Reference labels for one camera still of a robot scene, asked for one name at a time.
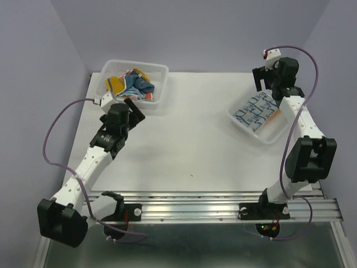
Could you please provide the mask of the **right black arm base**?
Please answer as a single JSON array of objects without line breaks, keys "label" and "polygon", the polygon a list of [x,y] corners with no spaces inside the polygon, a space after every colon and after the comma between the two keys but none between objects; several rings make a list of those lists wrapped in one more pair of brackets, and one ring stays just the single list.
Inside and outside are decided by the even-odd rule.
[{"label": "right black arm base", "polygon": [[255,227],[263,237],[276,238],[280,232],[280,221],[290,219],[287,204],[240,203],[239,208],[238,218],[256,221]]}]

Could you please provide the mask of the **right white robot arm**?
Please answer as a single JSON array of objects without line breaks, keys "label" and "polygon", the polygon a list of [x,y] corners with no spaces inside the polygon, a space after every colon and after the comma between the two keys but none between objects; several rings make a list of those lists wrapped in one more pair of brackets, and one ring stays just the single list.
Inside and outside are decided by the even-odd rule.
[{"label": "right white robot arm", "polygon": [[287,202],[297,192],[326,179],[337,149],[337,142],[327,138],[316,126],[306,107],[307,98],[295,85],[299,64],[296,59],[264,56],[265,65],[253,69],[257,91],[265,86],[291,126],[282,158],[279,180],[265,189],[259,201],[240,210],[248,220],[288,219]]}]

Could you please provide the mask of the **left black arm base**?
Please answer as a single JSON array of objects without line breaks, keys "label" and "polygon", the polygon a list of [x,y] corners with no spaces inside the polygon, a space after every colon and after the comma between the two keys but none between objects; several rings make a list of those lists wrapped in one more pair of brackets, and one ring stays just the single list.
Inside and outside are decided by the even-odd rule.
[{"label": "left black arm base", "polygon": [[[142,204],[125,204],[124,202],[117,203],[115,210],[109,216],[105,216],[102,221],[119,222],[120,224],[111,224],[110,226],[122,231],[128,232],[130,222],[140,222],[142,213]],[[104,234],[112,239],[120,240],[126,234],[123,232],[115,231],[112,228],[103,227]]]}]

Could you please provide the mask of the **orange polka dot towel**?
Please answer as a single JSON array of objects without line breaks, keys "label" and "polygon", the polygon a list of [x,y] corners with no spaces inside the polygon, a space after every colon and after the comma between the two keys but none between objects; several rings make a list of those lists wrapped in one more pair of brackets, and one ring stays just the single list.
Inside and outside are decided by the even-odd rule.
[{"label": "orange polka dot towel", "polygon": [[281,110],[276,110],[271,116],[268,117],[266,122],[263,124],[261,128],[261,132],[263,131],[278,131],[281,129]]}]

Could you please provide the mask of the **blue patterned towel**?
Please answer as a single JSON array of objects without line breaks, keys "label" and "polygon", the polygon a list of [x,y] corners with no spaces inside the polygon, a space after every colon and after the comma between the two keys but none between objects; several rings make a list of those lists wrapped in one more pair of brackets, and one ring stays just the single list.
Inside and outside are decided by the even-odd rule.
[{"label": "blue patterned towel", "polygon": [[260,92],[248,99],[233,117],[244,127],[257,132],[278,107],[273,98],[265,92]]}]

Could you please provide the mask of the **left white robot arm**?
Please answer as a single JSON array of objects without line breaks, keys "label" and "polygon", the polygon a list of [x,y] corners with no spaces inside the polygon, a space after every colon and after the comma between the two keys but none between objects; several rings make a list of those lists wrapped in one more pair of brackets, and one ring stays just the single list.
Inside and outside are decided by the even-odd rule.
[{"label": "left white robot arm", "polygon": [[40,234],[76,248],[93,225],[101,224],[117,234],[107,236],[114,243],[127,243],[125,235],[134,236],[134,243],[144,241],[146,234],[128,231],[129,221],[141,220],[141,204],[125,205],[123,196],[111,191],[103,192],[98,200],[91,202],[88,194],[124,147],[130,130],[145,116],[130,98],[119,103],[105,94],[91,102],[99,105],[104,113],[100,117],[102,125],[76,169],[50,161],[46,146],[42,147],[45,161],[70,172],[71,177],[51,199],[42,199],[37,205]]}]

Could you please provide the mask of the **yellow grey towel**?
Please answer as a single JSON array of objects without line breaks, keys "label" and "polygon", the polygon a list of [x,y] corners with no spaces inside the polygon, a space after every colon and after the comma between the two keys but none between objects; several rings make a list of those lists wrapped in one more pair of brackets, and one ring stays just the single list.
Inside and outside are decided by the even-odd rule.
[{"label": "yellow grey towel", "polygon": [[105,85],[107,91],[111,92],[114,97],[122,94],[126,89],[126,80],[124,76],[111,76],[110,78],[105,80]]}]

